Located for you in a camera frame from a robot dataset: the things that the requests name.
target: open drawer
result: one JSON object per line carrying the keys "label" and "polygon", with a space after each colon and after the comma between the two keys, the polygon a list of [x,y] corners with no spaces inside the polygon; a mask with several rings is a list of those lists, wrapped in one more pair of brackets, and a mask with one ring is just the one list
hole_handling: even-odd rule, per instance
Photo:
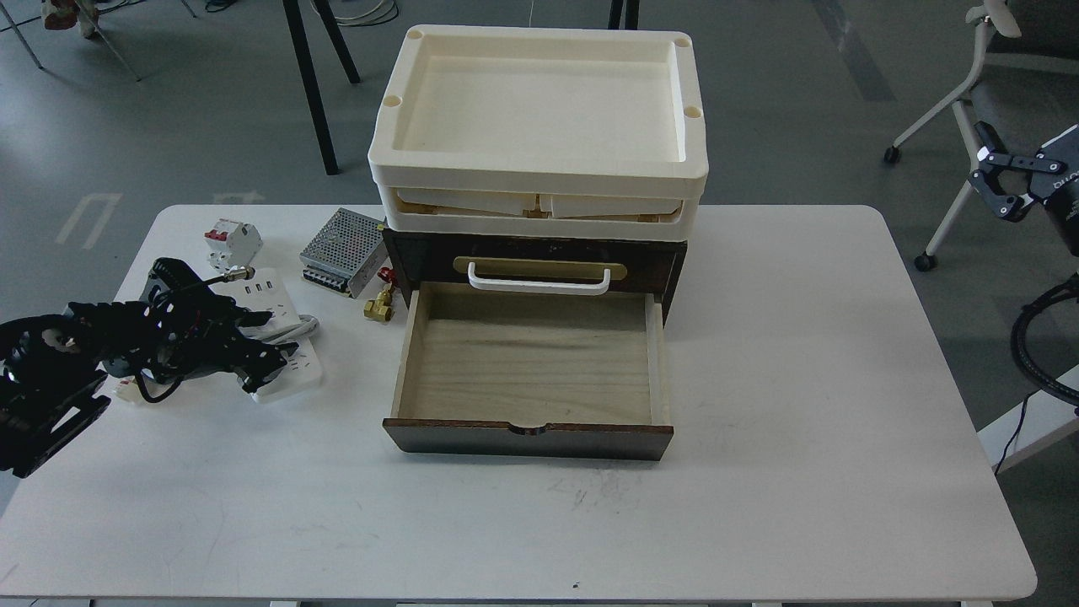
{"label": "open drawer", "polygon": [[658,460],[673,437],[652,293],[412,291],[383,427],[405,452]]}

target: white plastic tray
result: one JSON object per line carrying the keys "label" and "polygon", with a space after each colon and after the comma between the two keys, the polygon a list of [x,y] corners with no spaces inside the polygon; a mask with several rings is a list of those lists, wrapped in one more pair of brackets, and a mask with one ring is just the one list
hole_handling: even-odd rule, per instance
{"label": "white plastic tray", "polygon": [[369,160],[397,230],[685,239],[708,175],[693,43],[415,26]]}

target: white cable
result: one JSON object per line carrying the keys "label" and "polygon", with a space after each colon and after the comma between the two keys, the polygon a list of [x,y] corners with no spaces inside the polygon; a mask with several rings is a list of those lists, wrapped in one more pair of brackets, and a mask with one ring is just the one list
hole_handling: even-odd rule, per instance
{"label": "white cable", "polygon": [[[370,18],[370,19],[368,19],[367,17],[369,17],[370,15],[372,15],[375,12],[380,11],[383,6],[385,6],[391,1],[392,0],[379,0],[379,3],[375,4],[373,9],[371,9],[370,11],[368,11],[368,12],[361,14],[361,15],[356,15],[356,16],[353,16],[353,17],[339,17],[339,16],[334,15],[333,18],[337,19],[338,24],[340,24],[340,25],[363,25],[363,23],[375,22],[375,20],[384,17],[385,15],[380,15],[380,16],[378,16],[375,18]],[[311,10],[313,10],[316,13],[318,12],[318,6],[315,6],[314,0],[311,0]]]}
{"label": "white cable", "polygon": [[318,319],[310,315],[300,315],[300,322],[281,329],[267,330],[263,328],[242,328],[241,333],[248,340],[258,340],[263,344],[276,346],[286,342],[296,342],[301,337],[308,337],[318,329]]}

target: table leg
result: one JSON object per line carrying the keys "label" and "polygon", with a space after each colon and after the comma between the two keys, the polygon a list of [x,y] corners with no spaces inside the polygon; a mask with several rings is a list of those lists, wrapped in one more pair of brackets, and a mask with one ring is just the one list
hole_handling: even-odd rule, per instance
{"label": "table leg", "polygon": [[641,14],[641,0],[626,0],[626,29],[637,29],[637,19]]}
{"label": "table leg", "polygon": [[282,0],[282,3],[285,5],[285,18],[288,20],[288,31],[292,36],[296,61],[300,66],[303,91],[308,95],[311,121],[315,124],[315,137],[318,138],[318,149],[323,153],[323,165],[326,167],[327,175],[337,175],[341,170],[338,168],[337,156],[333,154],[333,141],[330,139],[330,127],[326,123],[326,109],[323,107],[323,96],[318,92],[318,79],[315,77],[315,66],[311,61],[311,47],[308,46],[308,35],[303,30],[303,17],[300,15],[300,6],[298,0]]}
{"label": "table leg", "polygon": [[[1062,375],[1060,382],[1067,386],[1079,385],[1079,367]],[[985,455],[992,464],[1000,461],[1005,445],[1019,426],[1022,409],[1022,403],[1015,405],[1010,412],[978,432],[982,449],[985,450]],[[1015,466],[1074,432],[1079,432],[1079,416],[1075,406],[1044,392],[1034,395],[1027,401],[1023,429],[1008,447],[1000,470]]]}
{"label": "table leg", "polygon": [[607,17],[607,29],[618,29],[622,23],[623,0],[611,0],[611,16]]}
{"label": "table leg", "polygon": [[352,61],[352,54],[349,53],[349,46],[344,43],[344,37],[341,36],[341,27],[338,26],[329,3],[326,0],[314,0],[314,2],[315,8],[318,9],[318,16],[322,17],[323,25],[326,27],[326,33],[333,42],[333,50],[337,51],[338,58],[341,59],[341,67],[344,68],[344,73],[349,77],[349,82],[359,84],[359,72],[356,71],[356,64]]}

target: brass valve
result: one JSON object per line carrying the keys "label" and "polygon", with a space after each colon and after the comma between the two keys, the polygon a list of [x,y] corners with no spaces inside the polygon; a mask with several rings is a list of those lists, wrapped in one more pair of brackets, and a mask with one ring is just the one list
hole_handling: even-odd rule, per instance
{"label": "brass valve", "polygon": [[393,302],[394,285],[386,284],[374,299],[368,299],[367,303],[364,303],[364,317],[383,323],[390,322],[390,319],[394,318]]}

